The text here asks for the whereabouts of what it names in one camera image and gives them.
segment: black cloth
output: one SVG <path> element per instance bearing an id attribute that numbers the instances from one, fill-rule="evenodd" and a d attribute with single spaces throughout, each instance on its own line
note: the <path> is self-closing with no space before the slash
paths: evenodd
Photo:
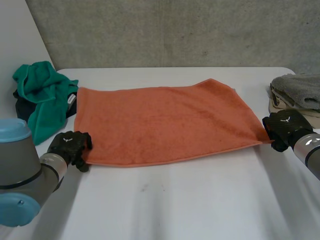
<path id="1" fill-rule="evenodd" d="M 76 92 L 73 92 L 68 95 L 68 98 L 70 95 L 75 95 L 77 96 Z M 15 103 L 15 111 L 16 111 L 16 116 L 19 119 L 23 119 L 28 123 L 28 119 L 30 115 L 36 110 L 37 104 L 28 101 L 24 99 L 23 97 L 19 96 L 18 91 L 16 90 L 13 93 L 14 98 L 16 98 L 16 103 Z M 75 99 L 74 103 L 72 104 L 71 108 L 66 112 L 66 118 L 69 118 L 77 113 L 77 98 Z"/>

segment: teal cloth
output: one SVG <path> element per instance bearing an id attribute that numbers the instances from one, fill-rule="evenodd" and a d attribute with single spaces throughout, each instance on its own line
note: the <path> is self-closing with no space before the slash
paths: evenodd
<path id="1" fill-rule="evenodd" d="M 78 80 L 57 73 L 48 61 L 24 64 L 13 74 L 20 97 L 36 104 L 28 119 L 32 140 L 38 145 L 66 122 L 68 95 L 78 91 Z"/>

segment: white table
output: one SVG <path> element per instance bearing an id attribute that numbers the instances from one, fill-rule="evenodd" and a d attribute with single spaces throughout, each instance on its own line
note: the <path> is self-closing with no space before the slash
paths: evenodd
<path id="1" fill-rule="evenodd" d="M 266 89 L 282 67 L 63 69 L 96 90 L 189 86 L 216 79 L 234 88 L 261 120 Z M 73 130 L 75 117 L 65 129 Z M 37 147 L 43 154 L 51 139 Z M 160 166 L 69 167 L 32 223 L 8 240 L 316 240 L 320 182 L 292 150 L 270 145 Z"/>

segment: clothing pile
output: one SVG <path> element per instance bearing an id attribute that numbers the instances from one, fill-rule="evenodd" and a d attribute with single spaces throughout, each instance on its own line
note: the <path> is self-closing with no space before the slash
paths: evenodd
<path id="1" fill-rule="evenodd" d="M 270 84 L 270 113 L 295 109 L 320 128 L 320 74 L 287 74 Z"/>
<path id="2" fill-rule="evenodd" d="M 38 145 L 63 128 L 77 111 L 78 80 L 56 72 L 48 61 L 23 64 L 13 74 L 17 117 L 27 122 Z"/>

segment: folded gray towel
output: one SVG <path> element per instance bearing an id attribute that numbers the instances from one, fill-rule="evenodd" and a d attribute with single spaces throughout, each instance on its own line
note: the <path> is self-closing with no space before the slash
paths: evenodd
<path id="1" fill-rule="evenodd" d="M 294 101 L 293 108 L 320 109 L 320 74 L 287 74 L 272 80 L 271 85 L 283 98 Z"/>

